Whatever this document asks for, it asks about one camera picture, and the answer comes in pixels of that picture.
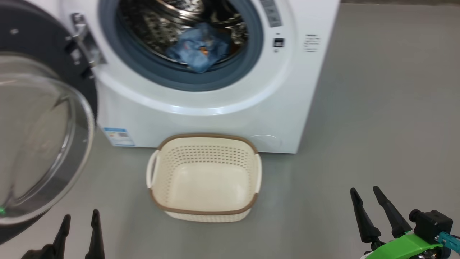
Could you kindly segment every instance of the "white basket handle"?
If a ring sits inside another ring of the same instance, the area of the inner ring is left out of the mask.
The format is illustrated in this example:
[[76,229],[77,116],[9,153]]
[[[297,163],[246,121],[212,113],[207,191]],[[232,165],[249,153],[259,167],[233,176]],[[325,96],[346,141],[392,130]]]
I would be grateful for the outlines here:
[[257,161],[257,186],[256,186],[256,193],[260,191],[260,185],[262,184],[262,159],[260,159],[260,155],[256,155]]
[[149,163],[147,164],[147,174],[145,181],[147,183],[147,188],[152,188],[152,176],[153,176],[153,169],[156,161],[156,157],[158,156],[159,150],[153,152],[152,156],[149,159]]

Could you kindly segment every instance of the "metal hinge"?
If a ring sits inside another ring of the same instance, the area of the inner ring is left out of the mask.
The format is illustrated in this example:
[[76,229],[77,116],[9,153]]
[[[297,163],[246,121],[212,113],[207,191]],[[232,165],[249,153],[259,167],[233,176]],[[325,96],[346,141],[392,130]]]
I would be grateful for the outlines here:
[[74,12],[70,15],[72,24],[75,28],[74,39],[80,46],[83,54],[89,61],[91,67],[98,64],[106,63],[94,37],[89,30],[89,25],[86,22],[85,15],[80,12]]

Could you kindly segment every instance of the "laundry basket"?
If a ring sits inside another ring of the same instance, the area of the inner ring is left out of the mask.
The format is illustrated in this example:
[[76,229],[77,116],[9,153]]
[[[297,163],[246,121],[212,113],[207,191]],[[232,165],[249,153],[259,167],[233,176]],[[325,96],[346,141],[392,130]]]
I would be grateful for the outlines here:
[[262,163],[252,143],[235,136],[176,135],[150,157],[147,187],[169,216],[233,222],[249,214],[259,193]]

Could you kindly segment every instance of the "open washing machine door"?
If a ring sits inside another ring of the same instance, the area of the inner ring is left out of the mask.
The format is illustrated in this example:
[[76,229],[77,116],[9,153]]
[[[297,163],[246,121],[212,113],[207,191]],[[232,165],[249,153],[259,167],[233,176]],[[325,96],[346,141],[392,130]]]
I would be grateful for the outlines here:
[[45,11],[0,1],[0,244],[38,220],[82,172],[97,113],[84,52]]

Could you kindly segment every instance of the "blue cloth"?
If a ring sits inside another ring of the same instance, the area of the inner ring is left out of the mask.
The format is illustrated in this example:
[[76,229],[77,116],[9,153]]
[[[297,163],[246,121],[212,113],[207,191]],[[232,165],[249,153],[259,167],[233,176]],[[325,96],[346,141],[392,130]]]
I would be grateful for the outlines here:
[[[177,44],[166,50],[166,55],[186,63],[197,73],[204,73],[228,55],[230,45],[229,34],[220,33],[209,24],[201,23],[182,33]],[[200,50],[201,47],[206,48],[207,55]]]

